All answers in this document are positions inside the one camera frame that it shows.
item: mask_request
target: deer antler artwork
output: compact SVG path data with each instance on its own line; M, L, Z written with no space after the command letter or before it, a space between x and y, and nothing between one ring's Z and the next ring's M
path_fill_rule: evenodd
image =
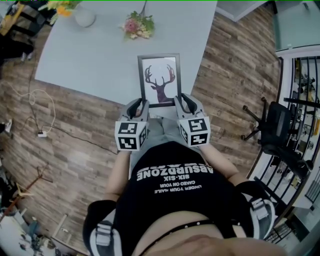
M167 69L169 71L169 81L165 81L164 77L162 76L162 85L157 84L157 79L154 79L154 82L150 80L150 77L152 76L150 72L151 65L147 67L144 71L144 76L145 76L145 82L148 84L152 84L151 88L156 90L157 93L157 98L159 103L164 103L164 102L173 102L174 98L168 98L165 94L165 86L167 84L172 83L176 79L175 71L174 69L170 66L167 65Z

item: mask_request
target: picture frame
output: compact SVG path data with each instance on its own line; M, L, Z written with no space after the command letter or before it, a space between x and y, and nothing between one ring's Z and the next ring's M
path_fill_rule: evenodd
M150 108L174 106L181 101L181 71L178 53L139 55L141 98Z

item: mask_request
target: buckle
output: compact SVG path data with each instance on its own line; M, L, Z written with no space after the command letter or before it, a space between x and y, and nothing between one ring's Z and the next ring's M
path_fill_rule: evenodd
M258 220L262 220L269 215L262 198L253 201L251 204Z
M111 240L111 225L99 223L96 228L95 243L98 246L109 246Z

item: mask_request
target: chair base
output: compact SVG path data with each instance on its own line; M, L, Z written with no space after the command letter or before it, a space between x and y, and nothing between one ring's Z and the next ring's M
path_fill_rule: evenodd
M262 112L262 118L258 118L254 113L252 113L246 105L243 105L242 109L249 114L253 119L255 119L258 122L258 127L256 129L253 129L253 131L248 135L241 135L241 140L247 141L251 137L253 137L255 134L257 134L260 131L260 125L264 124L266 122L266 115L267 115L267 100L265 97L261 98L261 101L263 102L263 112Z

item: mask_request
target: shoulder strap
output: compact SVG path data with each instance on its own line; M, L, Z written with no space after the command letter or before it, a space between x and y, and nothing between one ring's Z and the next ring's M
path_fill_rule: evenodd
M92 256L122 256L119 232L113 228L116 209L110 212L90 235Z
M276 219L275 206L264 188L256 181L246 181L238 184L235 188L251 203L253 238L264 239L274 226Z

